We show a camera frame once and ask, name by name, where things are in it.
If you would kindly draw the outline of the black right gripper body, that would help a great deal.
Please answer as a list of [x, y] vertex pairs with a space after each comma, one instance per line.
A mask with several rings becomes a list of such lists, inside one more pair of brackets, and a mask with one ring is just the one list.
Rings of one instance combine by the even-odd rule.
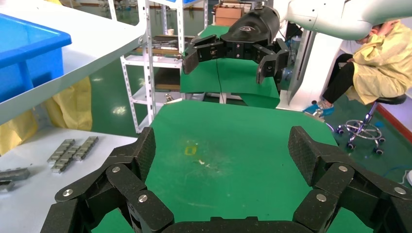
[[279, 27], [274, 9], [263, 6], [249, 11], [222, 35], [225, 58], [261, 61], [264, 56], [273, 55], [269, 47]]

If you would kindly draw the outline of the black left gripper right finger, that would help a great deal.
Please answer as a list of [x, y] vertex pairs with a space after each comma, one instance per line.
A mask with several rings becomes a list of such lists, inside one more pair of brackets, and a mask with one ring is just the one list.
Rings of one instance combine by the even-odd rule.
[[358, 165], [339, 147], [313, 140], [293, 126], [289, 154], [312, 188], [293, 221], [313, 233], [325, 233], [344, 208], [376, 233], [412, 230], [412, 191]]

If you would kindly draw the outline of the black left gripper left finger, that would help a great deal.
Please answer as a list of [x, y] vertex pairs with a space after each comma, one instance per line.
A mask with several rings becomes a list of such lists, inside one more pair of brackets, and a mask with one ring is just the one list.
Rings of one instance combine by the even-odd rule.
[[116, 209], [136, 233], [164, 231], [174, 223], [174, 215], [145, 184], [155, 150], [151, 127], [135, 142], [114, 148], [98, 169], [56, 193], [40, 231], [89, 233]]

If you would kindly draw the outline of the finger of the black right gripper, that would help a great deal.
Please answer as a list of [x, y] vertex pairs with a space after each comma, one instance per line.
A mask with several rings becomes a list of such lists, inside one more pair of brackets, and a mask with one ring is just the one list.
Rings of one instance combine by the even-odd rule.
[[268, 46], [254, 44], [252, 60], [258, 64], [256, 83], [262, 84], [267, 77], [274, 77], [279, 70], [288, 66], [290, 50], [286, 43], [280, 39]]
[[193, 39], [184, 52], [183, 73], [188, 75], [196, 69], [199, 63], [223, 58], [224, 56], [225, 43], [215, 34]]

